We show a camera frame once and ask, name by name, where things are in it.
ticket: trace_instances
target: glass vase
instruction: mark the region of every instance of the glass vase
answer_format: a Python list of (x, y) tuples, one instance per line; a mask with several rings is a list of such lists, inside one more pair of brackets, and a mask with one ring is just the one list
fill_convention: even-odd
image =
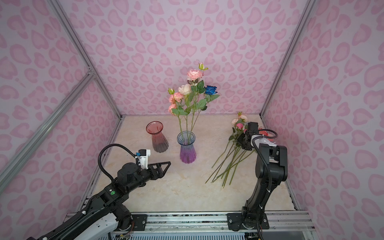
[(193, 143), (195, 134), (190, 131), (184, 131), (177, 136), (177, 142), (180, 144), (180, 159), (184, 163), (193, 163), (196, 160), (196, 151)]
[(152, 135), (152, 146), (156, 152), (164, 152), (168, 149), (168, 141), (161, 132), (163, 130), (163, 124), (161, 122), (150, 122), (146, 130), (147, 133)]

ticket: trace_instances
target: bouquet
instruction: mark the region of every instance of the bouquet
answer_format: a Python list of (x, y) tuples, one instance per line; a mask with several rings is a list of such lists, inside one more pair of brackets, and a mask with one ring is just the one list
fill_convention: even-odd
[[(200, 112), (206, 110), (207, 104), (220, 96), (217, 94), (217, 87), (204, 86), (204, 81), (201, 80), (204, 71), (207, 69), (208, 68), (205, 68), (203, 63), (200, 63), (199, 70), (192, 69), (187, 73), (187, 84), (179, 87), (177, 93), (171, 88), (168, 89), (168, 93), (171, 95), (169, 97), (171, 105), (169, 106), (168, 111), (179, 119), (181, 133), (183, 133), (181, 119), (185, 119), (187, 137), (184, 139), (183, 134), (182, 136), (186, 144), (189, 144), (190, 142), (191, 133)], [(190, 125), (188, 125), (188, 116), (190, 115), (191, 121)]]
[[(212, 168), (216, 165), (216, 163), (218, 162), (218, 160), (225, 154), (225, 158), (224, 160), (221, 162), (221, 164), (216, 168), (216, 170), (211, 174), (211, 176), (208, 178), (208, 180), (205, 182), (207, 183), (209, 181), (209, 179), (215, 174), (215, 176), (213, 177), (212, 181), (211, 182), (214, 182), (216, 181), (217, 179), (221, 178), (223, 179), (223, 183), (222, 183), (222, 187), (225, 187), (225, 184), (227, 182), (227, 179), (228, 179), (228, 176), (229, 176), (229, 173), (231, 171), (232, 168), (234, 168), (233, 172), (232, 172), (232, 177), (231, 177), (231, 180), (229, 182), (229, 185), (231, 185), (232, 183), (232, 179), (235, 175), (235, 172), (236, 172), (236, 168), (238, 166), (239, 163), (241, 163), (242, 161), (244, 161), (247, 157), (249, 157), (253, 152), (255, 152), (255, 150), (252, 150), (248, 155), (246, 155), (246, 150), (242, 150), (242, 147), (241, 145), (237, 142), (237, 138), (240, 136), (240, 134), (242, 134), (243, 132), (245, 132), (247, 129), (248, 129), (248, 124), (247, 124), (247, 121), (248, 121), (248, 118), (242, 114), (242, 112), (238, 112), (237, 113), (237, 118), (233, 119), (231, 124), (232, 124), (232, 135), (229, 137), (228, 139), (228, 143), (227, 143), (227, 146), (225, 147), (225, 150), (224, 152), (217, 158), (216, 162), (213, 164)], [(264, 135), (268, 135), (267, 132), (260, 132), (261, 134), (264, 134)], [(228, 146), (229, 144), (232, 142), (232, 145), (231, 147), (229, 148), (229, 150), (227, 151), (228, 149)], [(232, 159), (231, 159), (231, 162), (228, 164), (228, 166), (226, 167), (226, 169), (221, 173), (219, 174), (220, 170), (221, 170), (221, 167), (223, 166), (224, 162), (230, 158), (232, 156)]]

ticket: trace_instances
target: black cable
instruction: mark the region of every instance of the black cable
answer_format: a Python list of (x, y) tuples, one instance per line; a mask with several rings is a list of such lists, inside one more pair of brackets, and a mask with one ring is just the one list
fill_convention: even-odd
[[(271, 131), (275, 134), (275, 136), (273, 137), (270, 137), (270, 138), (276, 138), (277, 137), (277, 133), (275, 131), (272, 131), (272, 130), (269, 130), (269, 129), (260, 129), (260, 131), (265, 131), (265, 130), (268, 130), (268, 131)], [(263, 156), (263, 154), (261, 153), (260, 149), (257, 147), (256, 145), (256, 139), (260, 139), (260, 138), (264, 138), (266, 136), (258, 136), (258, 137), (255, 137), (253, 140), (252, 140), (252, 144), (253, 144), (253, 147), (255, 148), (256, 152), (257, 152), (257, 155), (260, 156), (260, 159), (262, 160), (264, 166), (265, 166), (265, 169), (266, 169), (266, 173), (268, 175), (268, 187), (267, 187), (267, 192), (265, 193), (265, 196), (263, 198), (263, 201), (261, 202), (261, 204), (259, 205), (259, 208), (258, 210), (256, 211), (256, 219), (257, 221), (259, 220), (259, 216), (261, 214), (261, 210), (262, 208), (265, 207), (266, 205), (266, 202), (269, 198), (269, 195), (271, 194), (271, 187), (272, 187), (272, 175), (271, 175), (271, 170), (268, 166), (268, 164), (266, 163), (265, 161), (265, 158)], [(257, 222), (256, 223), (256, 229), (257, 229), (257, 234), (259, 235), (259, 238), (260, 240), (263, 240), (263, 236), (261, 234), (261, 230), (260, 230), (260, 224)]]
[(118, 143), (112, 143), (112, 144), (109, 144), (109, 145), (105, 146), (105, 147), (100, 151), (99, 157), (98, 157), (98, 159), (97, 159), (97, 164), (99, 165), (100, 170), (101, 170), (107, 177), (109, 177), (109, 179), (110, 179), (111, 181), (113, 181), (113, 177), (111, 176), (111, 174), (109, 174), (109, 173), (103, 168), (103, 166), (102, 166), (102, 164), (101, 164), (101, 157), (102, 157), (102, 155), (103, 155), (103, 153), (104, 153), (105, 150), (107, 150), (107, 149), (110, 148), (110, 147), (114, 147), (114, 146), (116, 146), (116, 147), (121, 147), (122, 149), (124, 149), (125, 151), (127, 151), (132, 157), (136, 158), (136, 155), (134, 155), (128, 148), (124, 147), (124, 146), (121, 145), (121, 144), (118, 144)]
[(277, 136), (278, 136), (277, 132), (275, 132), (274, 130), (270, 130), (270, 129), (259, 129), (258, 131), (272, 132), (272, 133), (274, 134), (274, 136), (272, 136), (272, 137), (270, 137), (270, 136), (264, 136), (265, 138), (274, 139), (274, 138), (277, 138)]
[[(80, 210), (80, 211), (85, 211), (86, 213), (88, 212), (89, 210), (89, 207), (91, 206), (91, 203), (92, 203), (92, 200), (95, 198), (96, 195), (93, 195), (87, 202), (87, 205), (85, 205), (85, 207)], [(75, 223), (77, 223), (80, 219), (82, 219), (85, 215), (84, 214), (81, 214), (80, 216), (78, 216), (73, 222), (71, 222), (68, 226), (66, 226), (65, 228), (61, 229), (60, 231), (58, 231), (57, 233), (55, 233), (54, 235), (52, 235), (50, 238), (48, 238), (48, 240), (51, 240), (51, 239), (54, 239), (55, 237), (59, 236), (60, 234), (62, 234), (63, 232), (65, 232), (67, 229), (71, 228)]]

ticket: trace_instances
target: wall panel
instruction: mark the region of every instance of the wall panel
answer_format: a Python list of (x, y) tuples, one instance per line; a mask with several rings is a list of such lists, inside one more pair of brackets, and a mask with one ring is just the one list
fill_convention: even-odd
[(0, 172), (87, 72), (44, 0), (0, 3)]
[(384, 4), (321, 0), (265, 120), (321, 239), (384, 239)]
[(116, 123), (91, 82), (0, 196), (0, 238), (39, 237), (74, 212)]
[(202, 61), (209, 113), (259, 113), (306, 0), (61, 1), (123, 114), (168, 114)]

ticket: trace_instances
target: blue rose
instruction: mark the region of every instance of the blue rose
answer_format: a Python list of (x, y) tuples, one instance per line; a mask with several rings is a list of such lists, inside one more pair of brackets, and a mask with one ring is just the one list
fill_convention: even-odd
[(205, 94), (214, 95), (215, 93), (217, 93), (216, 89), (217, 89), (217, 87), (208, 85), (205, 87)]

